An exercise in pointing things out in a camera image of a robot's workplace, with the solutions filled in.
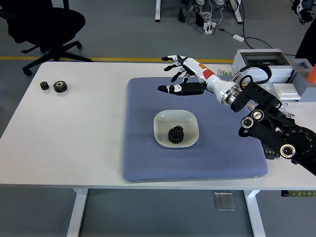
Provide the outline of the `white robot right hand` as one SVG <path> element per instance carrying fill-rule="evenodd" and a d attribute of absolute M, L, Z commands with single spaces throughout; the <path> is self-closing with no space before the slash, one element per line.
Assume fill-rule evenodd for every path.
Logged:
<path fill-rule="evenodd" d="M 160 85 L 158 87 L 159 91 L 179 96 L 189 96 L 200 95 L 207 90 L 214 93 L 220 103 L 228 104 L 228 98 L 234 91 L 234 86 L 236 86 L 234 82 L 220 79 L 213 71 L 193 58 L 171 55 L 161 59 L 163 61 L 173 61 L 173 64 L 164 69 L 165 71 L 180 67 L 171 82 L 175 82 L 181 74 L 185 75 L 181 84 Z"/>

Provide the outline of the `person's gloved hand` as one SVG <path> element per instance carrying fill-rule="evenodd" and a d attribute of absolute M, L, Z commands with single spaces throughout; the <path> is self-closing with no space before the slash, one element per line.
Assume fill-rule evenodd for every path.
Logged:
<path fill-rule="evenodd" d="M 312 10 L 314 3 L 314 0 L 295 0 L 292 3 L 291 9 L 299 16 L 302 25 L 314 20 L 315 15 Z"/>

